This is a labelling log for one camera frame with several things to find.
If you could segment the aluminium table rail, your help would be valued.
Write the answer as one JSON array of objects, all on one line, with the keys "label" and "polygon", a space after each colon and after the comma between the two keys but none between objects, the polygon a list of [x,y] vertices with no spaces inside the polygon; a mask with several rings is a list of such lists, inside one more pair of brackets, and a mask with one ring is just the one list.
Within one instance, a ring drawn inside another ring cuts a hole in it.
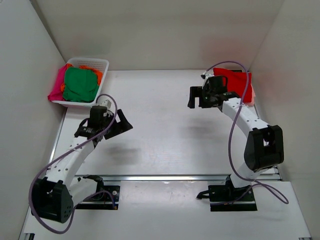
[{"label": "aluminium table rail", "polygon": [[191,174],[191,175],[100,175],[104,181],[135,181],[135,182],[173,182],[173,181],[224,181],[227,175]]}]

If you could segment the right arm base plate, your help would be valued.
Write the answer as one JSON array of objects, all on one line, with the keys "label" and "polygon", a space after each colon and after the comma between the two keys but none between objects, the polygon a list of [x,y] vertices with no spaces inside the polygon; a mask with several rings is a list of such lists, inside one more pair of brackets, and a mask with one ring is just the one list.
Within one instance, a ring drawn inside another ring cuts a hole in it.
[{"label": "right arm base plate", "polygon": [[235,188],[230,180],[212,184],[201,191],[198,200],[209,199],[211,212],[255,212],[258,210],[251,185]]}]

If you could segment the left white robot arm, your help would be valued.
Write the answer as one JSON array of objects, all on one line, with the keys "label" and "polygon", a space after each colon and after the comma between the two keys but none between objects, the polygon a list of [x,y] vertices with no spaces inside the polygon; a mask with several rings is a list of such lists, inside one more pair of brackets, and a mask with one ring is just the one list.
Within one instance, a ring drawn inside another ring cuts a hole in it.
[{"label": "left white robot arm", "polygon": [[112,112],[106,106],[93,106],[74,133],[67,153],[50,166],[44,177],[36,178],[31,188],[32,214],[65,223],[83,200],[101,198],[105,192],[102,177],[76,177],[76,173],[99,142],[131,129],[133,126],[121,109]]}]

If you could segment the magenta t shirt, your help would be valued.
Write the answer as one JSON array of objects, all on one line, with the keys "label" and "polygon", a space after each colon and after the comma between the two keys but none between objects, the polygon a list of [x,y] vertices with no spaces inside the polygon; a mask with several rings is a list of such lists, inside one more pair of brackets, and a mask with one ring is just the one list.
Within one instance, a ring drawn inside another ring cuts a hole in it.
[{"label": "magenta t shirt", "polygon": [[64,101],[63,92],[64,92],[64,84],[65,84],[65,73],[68,68],[73,67],[72,64],[67,63],[63,67],[58,70],[55,83],[50,94],[47,96],[49,101]]}]

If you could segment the white plastic basket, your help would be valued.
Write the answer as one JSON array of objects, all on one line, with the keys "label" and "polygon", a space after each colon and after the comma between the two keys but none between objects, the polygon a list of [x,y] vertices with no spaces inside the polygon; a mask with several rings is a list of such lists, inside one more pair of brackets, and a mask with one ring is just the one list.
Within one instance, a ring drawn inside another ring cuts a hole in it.
[{"label": "white plastic basket", "polygon": [[87,57],[73,57],[70,58],[67,61],[67,64],[71,64],[73,67],[80,67],[80,66],[86,66],[89,68],[93,68],[95,70],[98,70],[103,73],[100,86],[97,90],[97,93],[94,96],[94,99],[92,102],[85,103],[85,102],[75,102],[75,101],[66,101],[66,100],[50,100],[50,102],[55,104],[60,104],[66,108],[89,108],[92,107],[99,94],[102,90],[102,85],[105,81],[107,71],[109,68],[109,62],[106,59],[99,59],[99,58],[87,58]]}]

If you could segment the orange t shirt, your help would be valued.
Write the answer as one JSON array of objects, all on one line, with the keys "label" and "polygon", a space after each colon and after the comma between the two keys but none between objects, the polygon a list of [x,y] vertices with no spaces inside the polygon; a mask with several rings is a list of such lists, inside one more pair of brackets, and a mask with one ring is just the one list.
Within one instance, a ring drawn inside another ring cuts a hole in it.
[{"label": "orange t shirt", "polygon": [[[74,66],[72,64],[70,64],[70,63],[66,64],[66,69],[71,68],[71,67],[74,67]],[[78,68],[79,69],[83,69],[83,70],[91,70],[97,77],[97,85],[98,86],[101,85],[102,77],[103,77],[103,73],[102,72],[100,72],[99,70],[97,70],[95,68],[88,67],[88,66],[85,66],[85,65],[80,65]],[[64,90],[65,90],[65,84],[62,83],[61,86],[60,86],[60,91],[63,92]]]}]

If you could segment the red t shirt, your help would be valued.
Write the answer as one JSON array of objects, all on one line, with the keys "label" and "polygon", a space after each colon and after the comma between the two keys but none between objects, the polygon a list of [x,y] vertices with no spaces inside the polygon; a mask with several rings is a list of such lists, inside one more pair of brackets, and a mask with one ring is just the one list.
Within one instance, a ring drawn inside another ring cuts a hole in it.
[{"label": "red t shirt", "polygon": [[[225,68],[215,67],[213,69],[213,74],[215,76],[225,76],[228,79],[227,90],[229,92],[236,92],[240,97],[242,97],[245,86],[247,83],[247,75],[245,72],[235,72]],[[249,72],[249,83],[248,88],[245,93],[243,102],[248,105],[252,99],[252,74]]]}]

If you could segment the folded pink t shirt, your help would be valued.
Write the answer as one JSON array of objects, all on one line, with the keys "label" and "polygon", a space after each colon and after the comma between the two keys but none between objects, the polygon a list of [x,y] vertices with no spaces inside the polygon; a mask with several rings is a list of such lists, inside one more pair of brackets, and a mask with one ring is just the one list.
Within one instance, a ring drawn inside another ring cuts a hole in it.
[{"label": "folded pink t shirt", "polygon": [[255,104],[255,97],[256,97],[256,93],[254,91],[253,86],[251,87],[252,90],[252,95],[251,95],[251,102],[248,104],[249,106],[253,106]]}]

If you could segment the green t shirt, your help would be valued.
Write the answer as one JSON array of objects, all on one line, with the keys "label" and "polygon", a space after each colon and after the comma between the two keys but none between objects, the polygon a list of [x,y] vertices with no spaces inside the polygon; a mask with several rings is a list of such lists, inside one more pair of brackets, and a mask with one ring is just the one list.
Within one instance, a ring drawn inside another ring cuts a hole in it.
[{"label": "green t shirt", "polygon": [[63,86],[64,100],[91,103],[99,89],[98,76],[91,69],[69,67],[64,74]]}]

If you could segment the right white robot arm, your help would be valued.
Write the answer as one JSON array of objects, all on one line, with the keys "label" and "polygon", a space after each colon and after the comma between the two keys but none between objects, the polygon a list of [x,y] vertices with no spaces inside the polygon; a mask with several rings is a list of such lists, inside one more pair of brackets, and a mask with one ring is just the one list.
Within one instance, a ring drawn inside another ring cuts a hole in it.
[{"label": "right white robot arm", "polygon": [[227,77],[202,74],[201,78],[203,85],[190,87],[187,106],[195,108],[196,99],[199,99],[198,106],[202,109],[218,108],[246,137],[244,163],[232,170],[231,183],[224,187],[226,198],[236,200],[242,195],[242,188],[249,186],[261,173],[283,163],[283,131],[280,126],[258,118],[236,92],[228,91]]}]

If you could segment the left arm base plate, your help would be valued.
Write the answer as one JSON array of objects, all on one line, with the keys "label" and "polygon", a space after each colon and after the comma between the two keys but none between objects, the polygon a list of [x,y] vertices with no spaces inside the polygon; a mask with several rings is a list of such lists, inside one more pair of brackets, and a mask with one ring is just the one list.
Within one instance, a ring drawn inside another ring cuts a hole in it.
[{"label": "left arm base plate", "polygon": [[119,181],[104,181],[101,190],[109,193],[100,193],[86,199],[77,205],[77,210],[106,210],[116,211],[119,208],[121,185]]}]

